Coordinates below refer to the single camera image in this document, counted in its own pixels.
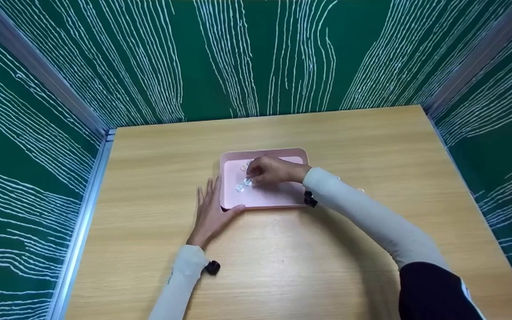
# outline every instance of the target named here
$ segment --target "pink tray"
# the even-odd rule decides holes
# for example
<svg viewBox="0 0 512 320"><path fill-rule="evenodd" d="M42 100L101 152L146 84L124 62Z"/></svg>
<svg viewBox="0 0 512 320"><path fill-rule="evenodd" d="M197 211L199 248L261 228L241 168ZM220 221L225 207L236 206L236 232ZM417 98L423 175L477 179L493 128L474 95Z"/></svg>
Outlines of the pink tray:
<svg viewBox="0 0 512 320"><path fill-rule="evenodd" d="M277 156L296 164L308 164L307 152L302 148L281 148L274 150L256 150L226 152L220 158L220 172L222 175L220 203L225 209L234 205L244 204L247 209L267 209L301 207L305 188L296 182L284 182L277 186L253 187L244 186L242 192L236 190L239 184L244 185L246 171L242 165L259 156Z"/></svg>

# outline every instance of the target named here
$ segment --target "wooden table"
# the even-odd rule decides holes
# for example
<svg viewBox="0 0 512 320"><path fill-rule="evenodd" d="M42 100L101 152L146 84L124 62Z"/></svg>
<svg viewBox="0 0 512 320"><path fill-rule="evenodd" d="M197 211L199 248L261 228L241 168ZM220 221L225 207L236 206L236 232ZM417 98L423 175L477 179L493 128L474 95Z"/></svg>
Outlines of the wooden table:
<svg viewBox="0 0 512 320"><path fill-rule="evenodd" d="M512 320L512 269L419 106L118 129L67 318L146 319L220 155L294 146L432 235L488 320ZM248 212L207 257L222 269L188 320L398 319L396 265L333 212Z"/></svg>

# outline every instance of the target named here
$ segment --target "hand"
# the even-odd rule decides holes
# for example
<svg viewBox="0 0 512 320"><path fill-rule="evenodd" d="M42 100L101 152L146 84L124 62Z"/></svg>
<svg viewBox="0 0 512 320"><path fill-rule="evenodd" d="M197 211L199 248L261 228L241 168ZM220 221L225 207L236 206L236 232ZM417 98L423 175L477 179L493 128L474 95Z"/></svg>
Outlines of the hand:
<svg viewBox="0 0 512 320"><path fill-rule="evenodd" d="M198 245L204 250L209 242L246 208L245 205L239 204L223 212L220 206L220 192L220 176L217 177L214 184L213 180L209 178L205 195L203 195L203 188L197 187L197 221L187 244Z"/></svg>
<svg viewBox="0 0 512 320"><path fill-rule="evenodd" d="M246 175L254 184L280 184L282 182L299 182L311 167L307 164L295 164L276 156L259 156L250 162Z"/></svg>

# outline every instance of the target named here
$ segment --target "metal frame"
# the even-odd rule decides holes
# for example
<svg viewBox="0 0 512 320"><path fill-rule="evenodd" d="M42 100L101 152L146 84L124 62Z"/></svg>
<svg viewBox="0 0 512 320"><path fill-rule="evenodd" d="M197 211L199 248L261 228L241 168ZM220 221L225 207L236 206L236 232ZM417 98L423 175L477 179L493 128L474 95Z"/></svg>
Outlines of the metal frame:
<svg viewBox="0 0 512 320"><path fill-rule="evenodd" d="M503 49L512 38L512 5L503 13L492 29L450 75L447 81L424 104L424 111L432 118L453 98L477 73Z"/></svg>
<svg viewBox="0 0 512 320"><path fill-rule="evenodd" d="M106 137L111 128L84 103L47 58L35 48L1 9L0 42L93 133L100 138Z"/></svg>
<svg viewBox="0 0 512 320"><path fill-rule="evenodd" d="M63 269L56 281L55 292L53 293L50 308L47 313L47 320L63 319L67 312L72 287L75 283L76 273L78 272L84 250L84 244L86 243L88 231L90 230L90 225L92 223L96 200L98 199L102 179L106 172L106 164L108 163L108 158L112 151L115 134L116 129L110 129L98 150L98 156L96 158L96 162L94 162L94 167L92 168L92 173L88 180L86 192L84 193L82 205L80 207L79 218L72 233L67 256L64 259Z"/></svg>

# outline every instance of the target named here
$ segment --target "left hand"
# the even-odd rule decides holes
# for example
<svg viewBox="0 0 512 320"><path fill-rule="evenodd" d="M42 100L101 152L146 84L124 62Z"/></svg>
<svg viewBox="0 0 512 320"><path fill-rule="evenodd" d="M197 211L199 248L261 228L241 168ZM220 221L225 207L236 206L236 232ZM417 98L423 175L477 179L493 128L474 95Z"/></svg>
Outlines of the left hand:
<svg viewBox="0 0 512 320"><path fill-rule="evenodd" d="M209 178L205 195L203 195L203 189L197 187L197 221L187 244L198 245L204 250L234 217L244 212L246 206L243 204L236 205L228 211L222 211L220 192L220 176L214 183L212 178Z"/></svg>

